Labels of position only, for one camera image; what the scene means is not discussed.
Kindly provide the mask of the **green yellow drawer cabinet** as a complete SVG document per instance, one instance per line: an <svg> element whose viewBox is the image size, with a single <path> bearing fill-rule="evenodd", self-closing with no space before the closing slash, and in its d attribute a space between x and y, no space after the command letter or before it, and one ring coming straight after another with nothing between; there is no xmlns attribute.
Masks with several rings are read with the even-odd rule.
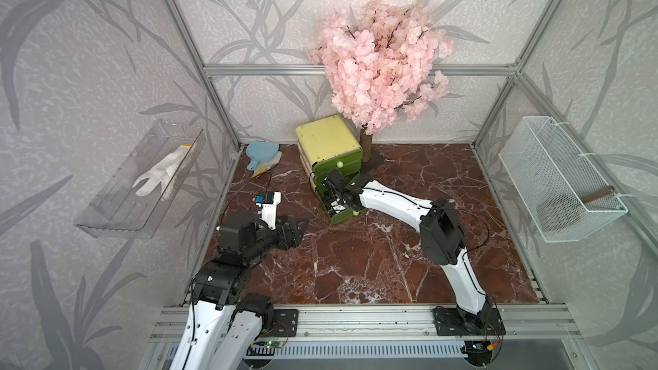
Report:
<svg viewBox="0 0 658 370"><path fill-rule="evenodd" d="M331 170L337 170L347 179L356 176L362 167L363 149L350 127L340 115L329 116L296 128L297 148L309 177L310 186L318 197L333 224L351 219L350 209L331 217L329 205L324 202L322 182Z"/></svg>

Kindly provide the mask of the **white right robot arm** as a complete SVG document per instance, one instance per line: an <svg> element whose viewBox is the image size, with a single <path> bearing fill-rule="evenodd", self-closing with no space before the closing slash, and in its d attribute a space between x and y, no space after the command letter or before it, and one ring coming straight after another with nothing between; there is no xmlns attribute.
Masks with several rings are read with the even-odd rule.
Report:
<svg viewBox="0 0 658 370"><path fill-rule="evenodd" d="M464 241L464 229L448 200L423 200L400 193L363 174L347 179L331 171L321 185L328 203L354 212L374 210L414 228L427 259L442 267L464 319L483 321L492 310L491 298L476 279Z"/></svg>

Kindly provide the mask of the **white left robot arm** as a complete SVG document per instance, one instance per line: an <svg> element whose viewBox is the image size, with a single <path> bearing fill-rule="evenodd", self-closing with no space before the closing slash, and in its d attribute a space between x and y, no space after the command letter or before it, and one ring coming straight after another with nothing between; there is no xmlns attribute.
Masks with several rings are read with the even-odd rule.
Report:
<svg viewBox="0 0 658 370"><path fill-rule="evenodd" d="M258 294L241 297L243 288L271 250L299 247L308 225L308 219L288 216L268 223L241 211L219 226L220 245L192 282L188 320L172 369L239 368L274 321L272 300Z"/></svg>

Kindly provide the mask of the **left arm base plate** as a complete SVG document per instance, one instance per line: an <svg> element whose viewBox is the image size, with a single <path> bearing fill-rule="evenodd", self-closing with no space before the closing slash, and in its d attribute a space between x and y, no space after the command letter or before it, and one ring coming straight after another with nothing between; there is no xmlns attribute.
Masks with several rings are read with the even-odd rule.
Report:
<svg viewBox="0 0 658 370"><path fill-rule="evenodd" d="M271 326L264 329L262 337L296 337L299 325L299 310L293 308L275 308Z"/></svg>

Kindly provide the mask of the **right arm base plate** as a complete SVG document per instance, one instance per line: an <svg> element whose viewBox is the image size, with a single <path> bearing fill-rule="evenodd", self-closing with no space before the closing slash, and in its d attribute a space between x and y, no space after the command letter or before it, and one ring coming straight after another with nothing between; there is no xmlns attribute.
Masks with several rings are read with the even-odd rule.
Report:
<svg viewBox="0 0 658 370"><path fill-rule="evenodd" d="M486 303L480 313L461 308L435 307L431 311L438 336L505 336L500 310Z"/></svg>

